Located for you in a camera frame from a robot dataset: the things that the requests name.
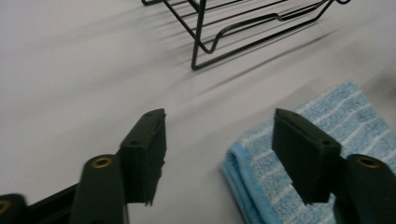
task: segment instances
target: black wire rack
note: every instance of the black wire rack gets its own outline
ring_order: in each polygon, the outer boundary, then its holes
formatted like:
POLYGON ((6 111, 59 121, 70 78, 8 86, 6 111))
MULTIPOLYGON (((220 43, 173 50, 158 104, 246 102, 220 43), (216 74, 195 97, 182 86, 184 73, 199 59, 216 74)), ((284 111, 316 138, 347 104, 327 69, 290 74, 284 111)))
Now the black wire rack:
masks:
POLYGON ((145 6, 165 3, 194 39, 191 68, 197 70, 282 35, 303 29, 317 21, 334 1, 341 5, 350 2, 350 0, 306 0, 303 2, 298 0, 200 0, 198 3, 196 0, 142 0, 142 3, 145 6), (240 35, 237 41, 225 40, 237 35, 240 35), (224 48, 232 43, 238 44, 233 45, 232 48, 224 48), (198 57, 202 57, 200 61, 203 62, 198 63, 198 57))

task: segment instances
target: white table surface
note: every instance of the white table surface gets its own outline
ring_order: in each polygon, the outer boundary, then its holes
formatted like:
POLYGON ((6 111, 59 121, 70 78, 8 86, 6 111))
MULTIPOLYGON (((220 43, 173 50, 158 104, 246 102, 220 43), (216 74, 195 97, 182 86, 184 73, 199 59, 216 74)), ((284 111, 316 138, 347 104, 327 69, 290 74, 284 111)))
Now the white table surface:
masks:
POLYGON ((75 184, 85 161, 165 108, 163 177, 152 207, 129 205, 131 223, 243 223, 219 167, 276 107, 352 80, 396 130, 395 10, 334 4, 297 35, 192 72, 192 39, 163 4, 3 0, 0 195, 31 204, 75 184))

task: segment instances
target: brass screw insert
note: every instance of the brass screw insert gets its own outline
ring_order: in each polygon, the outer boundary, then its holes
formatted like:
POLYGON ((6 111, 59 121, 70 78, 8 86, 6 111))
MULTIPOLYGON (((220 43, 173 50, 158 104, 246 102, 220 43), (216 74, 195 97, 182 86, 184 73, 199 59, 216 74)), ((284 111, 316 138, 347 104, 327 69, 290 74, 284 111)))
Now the brass screw insert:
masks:
POLYGON ((0 215, 5 213, 10 206, 11 206, 11 202, 10 201, 6 201, 6 200, 0 201, 0 215))
POLYGON ((375 161, 369 157, 358 157, 356 160, 360 165, 363 165, 363 166, 366 166, 369 168, 373 168, 373 169, 379 168, 381 166, 377 161, 375 161))
POLYGON ((96 169, 104 168, 104 167, 107 167, 108 165, 110 165, 111 162, 113 162, 113 160, 111 160, 108 157, 99 158, 92 163, 92 167, 96 168, 96 169))

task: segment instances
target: folded cloth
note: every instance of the folded cloth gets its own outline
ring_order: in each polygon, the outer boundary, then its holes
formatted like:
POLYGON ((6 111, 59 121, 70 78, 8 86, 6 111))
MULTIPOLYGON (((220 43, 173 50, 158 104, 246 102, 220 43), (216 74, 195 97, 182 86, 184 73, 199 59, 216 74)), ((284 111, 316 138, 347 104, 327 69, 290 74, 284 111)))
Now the folded cloth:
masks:
MULTIPOLYGON (((294 110, 343 146, 396 173, 396 133, 375 112, 358 86, 347 82, 294 110)), ((243 134, 227 151, 222 170, 246 223, 335 223, 332 203, 305 206, 271 149, 273 122, 243 134)))

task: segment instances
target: metal wire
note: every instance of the metal wire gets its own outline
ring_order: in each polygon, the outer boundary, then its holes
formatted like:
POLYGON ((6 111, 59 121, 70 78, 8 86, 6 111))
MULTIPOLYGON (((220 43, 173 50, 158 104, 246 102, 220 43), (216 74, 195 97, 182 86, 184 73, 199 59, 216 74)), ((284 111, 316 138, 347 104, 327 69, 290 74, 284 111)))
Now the metal wire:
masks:
POLYGON ((221 19, 217 19, 215 21, 211 21, 208 23, 204 23, 204 18, 205 18, 205 13, 207 11, 211 11, 214 9, 220 9, 220 8, 224 8, 224 7, 228 7, 231 6, 233 4, 243 4, 244 2, 250 1, 250 0, 233 0, 230 2, 226 2, 226 3, 222 3, 222 4, 218 4, 216 6, 213 7, 208 7, 206 8, 206 0, 200 0, 200 3, 198 4, 195 0, 186 0, 186 1, 182 1, 182 2, 178 2, 178 3, 174 3, 174 4, 170 4, 169 0, 162 0, 164 2, 164 4, 169 8, 169 10, 172 12, 172 14, 174 14, 174 16, 177 18, 177 20, 181 23, 181 25, 186 29, 186 31, 191 35, 191 37, 194 39, 194 47, 193 47, 193 52, 192 52, 192 60, 191 60, 191 68, 193 70, 208 66, 212 63, 216 63, 226 57, 230 57, 238 52, 241 52, 243 50, 246 49, 250 49, 256 45, 259 45, 262 42, 265 41, 269 41, 271 39, 277 38, 281 35, 284 35, 286 33, 292 32, 296 29, 300 29, 303 26, 308 25, 309 23, 312 23, 314 21, 317 21, 322 15, 323 13, 329 8, 329 6, 336 1, 337 3, 341 4, 341 5, 345 5, 347 3, 350 2, 350 0, 320 0, 314 4, 311 4, 309 6, 306 7, 301 7, 298 9, 294 9, 293 11, 284 13, 284 14, 278 14, 278 13, 268 13, 265 15, 261 15, 258 17, 254 17, 248 20, 241 20, 235 23, 232 23, 230 25, 227 25, 225 27, 223 27, 216 35, 214 38, 205 41, 205 43, 201 40, 201 35, 202 35, 202 31, 204 27, 207 26, 211 26, 214 24, 218 24, 220 22, 223 21, 228 21, 230 19, 237 19, 238 17, 241 17, 243 15, 247 15, 248 13, 254 12, 254 11, 258 11, 264 8, 268 8, 268 7, 273 7, 275 5, 279 5, 281 3, 284 2, 288 2, 289 0, 278 0, 276 2, 270 3, 270 4, 266 4, 260 7, 254 7, 251 8, 249 10, 245 10, 242 12, 238 12, 236 14, 233 14, 231 16, 227 16, 221 19), (185 3, 189 3, 192 8, 193 8, 193 12, 192 13, 188 13, 188 14, 184 14, 184 15, 179 15, 179 13, 176 11, 175 6, 178 6, 180 4, 185 4, 185 3), (247 29, 259 26, 259 25, 263 25, 267 22, 270 21, 279 21, 279 22, 284 22, 284 21, 290 21, 290 20, 294 20, 296 18, 300 18, 304 15, 307 15, 309 13, 312 13, 316 10, 318 10, 320 7, 323 7, 323 9, 319 12, 319 14, 311 20, 307 20, 307 21, 303 21, 299 24, 293 25, 290 28, 281 30, 275 34, 272 35, 268 35, 266 37, 263 37, 259 40, 256 40, 254 42, 248 43, 245 46, 242 46, 240 48, 237 49, 233 49, 229 52, 223 53, 222 55, 215 57, 213 59, 210 59, 206 62, 197 64, 197 57, 198 57, 198 50, 201 49, 204 53, 206 54, 212 54, 213 52, 215 52, 217 45, 219 44, 219 41, 225 37, 225 36, 230 36, 236 33, 240 33, 242 31, 245 31, 247 29), (197 23, 196 23, 196 27, 191 28, 185 21, 184 19, 187 19, 191 16, 197 15, 197 23), (212 43, 212 45, 207 48, 205 44, 209 44, 212 43))

